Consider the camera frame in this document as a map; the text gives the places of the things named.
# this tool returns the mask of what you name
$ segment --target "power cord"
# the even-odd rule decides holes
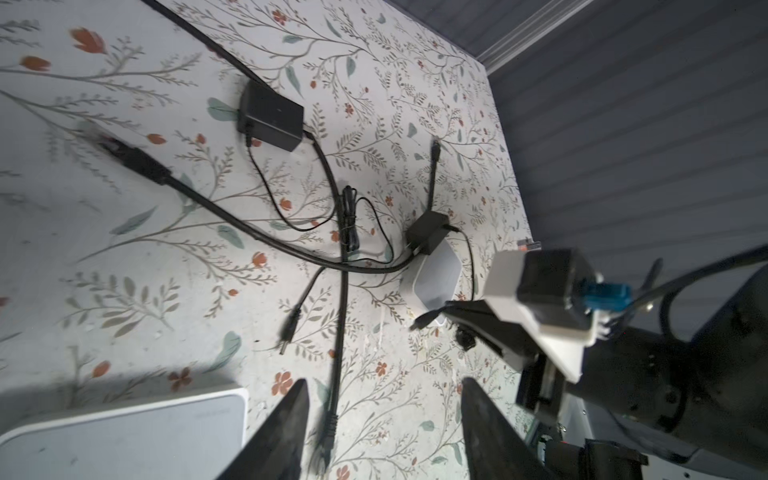
[[[345,241],[347,243],[347,246],[349,247],[349,252],[356,252],[360,248],[360,239],[358,237],[357,233],[357,226],[356,226],[356,216],[357,216],[357,204],[361,201],[367,202],[367,204],[371,207],[371,211],[373,212],[373,217],[376,219],[376,225],[379,226],[379,232],[384,237],[384,241],[387,244],[387,248],[389,249],[390,254],[392,254],[392,258],[390,260],[387,260],[386,262],[382,262],[381,260],[377,260],[375,258],[355,258],[354,262],[363,262],[363,261],[369,261],[374,263],[379,263],[381,265],[389,265],[393,261],[395,261],[394,257],[394,249],[392,248],[392,242],[389,241],[389,237],[387,237],[386,232],[384,231],[384,228],[382,227],[381,219],[379,218],[379,212],[376,210],[376,208],[373,206],[373,203],[371,200],[369,200],[367,197],[357,197],[357,189],[352,188],[350,186],[344,187],[344,190],[342,190],[342,208],[344,209],[346,218],[348,220],[348,224],[345,225],[342,228],[342,241]]]
[[[692,272],[686,273],[685,275],[674,278],[669,282],[659,285],[656,288],[648,290],[647,292],[642,293],[632,303],[630,303],[627,308],[624,309],[622,315],[607,324],[607,327],[611,328],[611,334],[608,338],[618,338],[620,334],[626,331],[627,327],[629,326],[629,322],[632,319],[632,315],[628,315],[628,313],[637,311],[642,306],[659,297],[664,297],[664,300],[666,300],[666,302],[663,301],[663,303],[667,304],[665,316],[668,316],[669,308],[672,300],[674,300],[674,297],[680,292],[680,290],[689,286],[690,284],[716,273],[721,273],[732,270],[734,268],[739,268],[741,266],[753,265],[755,263],[765,261],[768,261],[768,244],[737,253],[736,255],[723,258],[717,262],[712,262],[708,265],[702,266],[701,268],[695,269]]]
[[[280,355],[283,355],[286,352],[288,344],[293,341],[293,334],[296,333],[296,326],[299,324],[299,318],[301,317],[301,307],[304,305],[306,298],[312,291],[312,287],[315,286],[317,277],[320,276],[320,274],[325,270],[326,268],[324,266],[317,269],[315,274],[312,276],[312,279],[310,280],[310,284],[304,290],[304,294],[290,311],[290,314],[288,315],[288,321],[285,326],[283,326],[283,331],[280,333],[280,342],[282,343],[282,346],[280,347]]]
[[[469,243],[469,237],[467,237],[467,234],[464,233],[460,228],[454,227],[453,225],[446,225],[445,228],[452,232],[460,233],[464,236],[464,240],[467,242],[467,250],[469,250],[469,267],[472,274],[472,294],[469,296],[469,301],[473,302],[475,301],[475,290],[477,290],[477,284],[475,283],[475,256],[472,254],[472,245]]]
[[[187,31],[190,35],[195,37],[198,41],[202,42],[203,45],[210,48],[216,55],[219,55],[221,58],[226,60],[230,65],[235,67],[237,70],[240,71],[243,75],[248,77],[249,79],[255,81],[257,84],[261,85],[264,88],[269,88],[270,90],[273,90],[272,87],[269,86],[259,75],[253,73],[253,71],[248,68],[242,61],[235,58],[234,55],[229,53],[228,51],[224,50],[224,48],[217,44],[211,37],[208,35],[205,35],[202,31],[195,28],[190,22],[187,22],[182,17],[176,14],[173,10],[166,7],[165,5],[161,4],[160,2],[157,2],[156,0],[141,0],[144,2],[147,6],[155,10],[157,13],[163,15],[168,20],[171,20],[173,23],[175,23],[177,26],[181,27],[183,30]]]
[[[283,222],[285,222],[285,224],[288,227],[291,227],[294,230],[299,231],[299,232],[309,232],[311,230],[315,230],[316,228],[320,228],[322,225],[325,225],[329,221],[333,220],[333,214],[336,212],[336,208],[331,210],[331,214],[328,216],[328,218],[326,218],[322,222],[319,222],[317,225],[313,225],[310,228],[297,227],[293,223],[290,223],[288,221],[288,219],[285,217],[285,215],[283,215],[283,212],[280,211],[280,208],[277,206],[277,201],[275,200],[275,196],[272,195],[272,190],[270,189],[270,184],[266,181],[266,177],[264,177],[264,173],[261,171],[261,168],[259,168],[259,164],[256,163],[256,159],[253,158],[253,152],[251,150],[251,143],[250,143],[251,139],[252,139],[252,137],[250,135],[246,135],[246,137],[245,137],[245,148],[246,148],[246,150],[248,150],[248,157],[250,157],[250,161],[253,164],[253,167],[256,168],[256,172],[259,174],[259,177],[261,178],[261,183],[264,185],[264,188],[266,189],[266,193],[267,193],[267,195],[269,195],[270,201],[272,202],[272,206],[275,207],[275,211],[277,212],[277,215],[280,217],[280,219],[283,220]]]

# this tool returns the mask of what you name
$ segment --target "orange flower pattern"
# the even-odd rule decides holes
[[[336,469],[336,480],[349,480],[349,467],[344,465]]]
[[[75,48],[80,48],[82,51],[88,53],[107,53],[104,48],[104,40],[101,39],[98,33],[89,31],[85,28],[77,28],[70,30],[69,35],[79,43],[75,45]]]
[[[91,375],[95,379],[97,379],[98,377],[103,376],[105,373],[107,373],[109,371],[110,366],[111,364],[107,360],[105,360],[94,367],[94,371]]]
[[[164,144],[167,141],[160,134],[149,134],[149,135],[147,135],[147,140],[149,140],[150,143],[155,144],[155,145],[162,145],[162,144]]]
[[[275,374],[275,384],[272,385],[272,396],[285,395],[293,385],[293,379],[290,378],[290,372],[283,372]]]
[[[18,63],[22,67],[33,71],[48,71],[51,67],[51,62],[44,60],[40,57],[33,57],[31,55],[22,58]]]
[[[264,265],[266,265],[266,254],[256,252],[253,254],[253,257],[250,259],[250,261],[253,262],[254,267],[263,268]]]
[[[286,15],[282,13],[280,10],[272,11],[272,19],[281,25],[285,25],[286,22],[288,22],[288,17],[286,17]]]
[[[181,370],[181,373],[171,372],[168,376],[168,380],[172,382],[170,384],[171,392],[178,392],[183,386],[187,386],[192,383],[192,377],[190,377],[190,368],[188,366]]]

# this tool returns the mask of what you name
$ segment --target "wire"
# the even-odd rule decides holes
[[[467,234],[460,228],[454,227],[453,225],[446,225],[445,228],[452,232],[458,232],[461,235],[464,235],[464,240],[467,242],[467,250],[469,250],[469,267],[472,270],[472,295],[470,295],[469,301],[474,302],[475,290],[477,289],[477,284],[475,283],[475,256],[472,254],[472,245],[469,243],[469,237],[467,237]]]
[[[344,233],[346,233],[345,241],[349,245],[349,251],[354,252],[360,248],[360,240],[357,236],[357,229],[355,225],[355,219],[356,219],[356,212],[357,212],[357,204],[361,201],[367,202],[369,207],[371,207],[371,211],[373,212],[373,216],[376,218],[376,224],[379,225],[379,232],[384,236],[384,240],[386,241],[387,248],[389,248],[390,254],[392,254],[392,258],[389,259],[386,262],[382,262],[381,260],[377,260],[375,258],[355,258],[354,260],[350,260],[350,262],[363,262],[363,261],[369,261],[378,263],[380,265],[389,265],[393,261],[395,261],[394,253],[395,250],[392,247],[392,242],[389,241],[389,237],[387,237],[386,232],[384,231],[384,227],[382,227],[382,222],[379,219],[379,212],[376,210],[376,208],[373,206],[373,203],[371,200],[368,200],[366,197],[357,197],[357,189],[352,187],[344,187],[344,191],[342,192],[342,199],[343,199],[343,208],[346,212],[346,216],[349,219],[349,224],[345,225],[343,228]]]
[[[219,55],[221,58],[229,62],[230,65],[235,67],[237,70],[240,71],[243,75],[250,78],[251,80],[255,81],[257,84],[261,85],[264,88],[269,88],[272,90],[272,87],[270,87],[259,75],[253,73],[253,71],[248,68],[246,65],[243,64],[242,61],[238,60],[234,57],[231,53],[224,50],[221,45],[217,44],[211,37],[208,35],[205,35],[202,31],[195,28],[190,22],[187,22],[182,17],[176,14],[173,10],[166,7],[165,5],[161,4],[160,2],[157,2],[156,0],[141,0],[144,4],[155,10],[160,15],[163,15],[168,20],[171,20],[173,23],[181,27],[183,30],[186,30],[190,35],[195,37],[197,40],[201,41],[206,47],[208,47],[210,50],[212,50],[216,55]]]
[[[765,261],[768,261],[768,244],[753,248],[752,250],[747,250],[742,253],[737,253],[731,257],[726,257],[722,260],[718,260],[717,262],[702,266],[693,272],[686,273],[685,275],[670,280],[669,282],[666,282],[663,285],[659,285],[652,290],[648,290],[646,293],[643,293],[637,299],[635,299],[635,301],[632,302],[627,307],[627,309],[636,309],[639,306],[643,306],[660,296],[664,296],[667,293],[672,293],[675,290],[685,288],[693,282],[703,279],[705,276],[710,276],[714,275],[715,273],[732,270],[740,266],[747,266]]]
[[[357,190],[347,185],[341,193],[341,208],[344,211],[346,222],[339,226],[340,241],[344,242],[347,251],[356,252],[360,248],[360,239],[357,237],[355,228],[355,212],[357,203],[355,197]]]
[[[280,208],[277,206],[277,201],[275,200],[275,196],[272,195],[272,190],[270,189],[270,185],[267,183],[266,177],[264,177],[264,173],[261,171],[261,169],[259,168],[259,165],[256,163],[256,159],[253,158],[253,152],[252,152],[251,146],[250,146],[251,138],[252,137],[250,135],[246,135],[246,137],[245,137],[245,139],[246,139],[245,145],[246,145],[246,150],[248,150],[248,157],[250,157],[251,163],[256,168],[256,172],[259,174],[259,177],[261,177],[261,183],[264,185],[264,188],[266,189],[266,193],[267,193],[267,195],[269,195],[270,200],[272,201],[272,206],[275,207],[275,211],[277,212],[277,215],[280,216],[280,218],[283,220],[283,222],[285,222],[285,224],[288,227],[291,227],[291,228],[293,228],[296,231],[299,231],[299,232],[309,232],[311,230],[315,230],[316,228],[320,228],[322,225],[324,225],[324,224],[330,222],[331,220],[333,220],[333,214],[336,212],[336,208],[335,207],[333,208],[333,210],[331,210],[331,214],[328,216],[328,218],[324,219],[322,222],[319,222],[317,225],[311,226],[310,228],[297,227],[296,225],[290,223],[288,221],[288,219],[285,217],[285,215],[283,215],[283,212],[280,211]]]
[[[629,438],[632,442],[635,442],[638,445],[642,446],[644,449],[647,449],[649,452],[653,453],[657,457],[663,458],[668,462],[677,463],[678,465],[684,465],[688,463],[694,457],[694,455],[696,455],[699,452],[699,450],[701,450],[700,448],[696,448],[688,456],[684,456],[684,455],[680,455],[679,453],[672,452],[670,449],[656,445],[649,439],[644,439],[643,437],[635,435],[633,432],[630,431],[630,429],[627,428],[626,425],[619,422],[619,419],[616,418],[616,415],[614,415],[614,413],[611,410],[605,409],[605,411],[608,413],[608,415],[611,416],[611,418],[614,420],[614,423],[616,423],[616,426],[619,428],[619,430],[621,430],[621,433],[623,433],[627,438]]]
[[[269,235],[261,232],[260,230],[257,230],[256,228],[252,227],[248,223],[235,217],[233,214],[229,213],[225,209],[219,207],[214,202],[208,200],[203,195],[200,195],[198,192],[195,191],[195,189],[188,187],[186,184],[177,180],[174,177],[168,177],[167,179],[165,179],[165,182],[169,187],[174,188],[176,191],[186,195],[191,200],[197,202],[202,208],[210,211],[212,214],[226,221],[228,224],[237,228],[238,230],[245,233],[249,237],[252,237],[255,240],[259,240],[260,242],[264,242],[270,247],[276,250],[279,250],[283,253],[288,253],[289,255],[292,255],[296,258],[305,260],[306,262],[314,263],[315,265],[324,266],[325,268],[330,268],[332,270],[341,270],[344,272],[351,272],[351,273],[393,273],[405,268],[409,263],[413,261],[415,257],[413,254],[411,254],[410,256],[408,256],[408,258],[404,259],[402,262],[396,265],[385,266],[380,268],[347,265],[345,263],[346,258],[344,258],[342,262],[335,262],[332,260],[328,260],[323,257],[318,257],[317,255],[311,252],[307,252],[305,250],[296,248],[293,245],[289,245],[288,243],[285,243],[282,240],[278,240],[277,238],[270,237]]]
[[[661,306],[659,307],[659,328],[661,329],[664,338],[677,342],[678,338],[672,333],[672,325],[670,321],[670,309],[675,297],[683,291],[683,289],[675,290],[664,295],[664,299],[661,300]]]
[[[299,301],[296,302],[296,305],[294,305],[291,309],[290,314],[288,315],[288,321],[283,327],[283,331],[280,333],[280,342],[283,344],[283,346],[280,347],[280,355],[283,355],[286,352],[288,344],[293,341],[293,334],[296,333],[296,326],[299,324],[299,318],[301,317],[301,306],[304,304],[306,298],[312,291],[312,287],[315,286],[317,277],[319,277],[320,274],[325,270],[326,268],[324,266],[317,269],[312,279],[310,280],[310,284],[306,289],[304,289],[304,294],[301,296]]]
[[[432,139],[432,149],[429,152],[429,192],[427,193],[427,211],[432,210],[435,203],[435,175],[437,174],[437,163],[440,161],[440,141],[434,137]]]
[[[616,338],[627,329],[627,326],[632,319],[632,315],[626,315],[626,313],[634,312],[643,305],[646,305],[647,303],[655,300],[656,298],[659,298],[660,296],[666,296],[672,293],[676,294],[676,292],[679,292],[686,286],[689,286],[690,284],[697,282],[698,280],[701,280],[707,276],[714,275],[715,273],[721,273],[727,270],[732,270],[734,268],[739,268],[741,266],[748,266],[765,261],[768,261],[768,244],[737,253],[736,255],[723,258],[717,262],[712,262],[692,272],[686,273],[685,275],[681,275],[675,279],[672,279],[669,282],[659,285],[652,290],[648,290],[627,306],[627,308],[624,310],[624,315],[621,315],[614,322],[611,322],[607,325],[609,327],[617,327],[612,330],[611,336],[609,338]]]

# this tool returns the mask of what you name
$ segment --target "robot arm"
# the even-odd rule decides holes
[[[676,294],[704,275],[764,260],[768,246],[654,291]],[[658,270],[654,264],[644,290]],[[629,304],[626,289],[601,280],[575,250],[498,252],[484,299],[448,302],[440,311],[458,325],[462,348],[480,339],[521,372],[516,403],[548,425],[557,422],[563,393],[569,392],[693,445],[768,469],[768,382],[763,381],[768,371],[768,266],[690,343],[627,328],[632,306],[647,304],[653,296],[641,290]],[[429,316],[419,317],[414,327],[423,328]]]

